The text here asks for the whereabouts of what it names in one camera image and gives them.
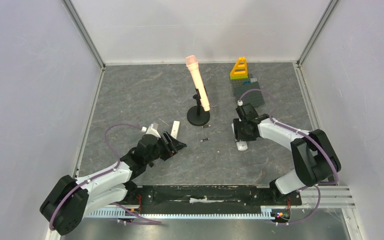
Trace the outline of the white remote control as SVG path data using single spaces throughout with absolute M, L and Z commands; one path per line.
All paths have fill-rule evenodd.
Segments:
M 233 130 L 233 135 L 234 135 L 234 142 L 236 143 L 236 147 L 239 151 L 246 151 L 248 149 L 248 145 L 246 141 L 241 141 L 238 140 L 237 134 L 235 132 L 235 127 L 234 124 L 231 124 L 232 130 Z

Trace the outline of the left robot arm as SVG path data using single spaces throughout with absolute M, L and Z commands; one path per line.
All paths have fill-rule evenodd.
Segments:
M 155 160 L 166 161 L 186 147 L 166 131 L 161 136 L 144 134 L 137 146 L 113 165 L 78 179 L 61 177 L 39 211 L 51 231 L 67 235 L 86 215 L 102 207 L 120 201 L 132 204 L 137 198 L 133 179 L 152 167 Z

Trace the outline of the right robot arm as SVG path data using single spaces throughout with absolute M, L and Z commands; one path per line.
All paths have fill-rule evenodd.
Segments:
M 238 117 L 232 121 L 232 130 L 239 151 L 247 150 L 248 142 L 263 138 L 292 154 L 293 170 L 270 183 L 268 196 L 273 203 L 282 204 L 293 191 L 338 182 L 342 166 L 323 130 L 293 128 L 268 114 L 259 115 L 250 103 L 239 102 L 235 110 Z

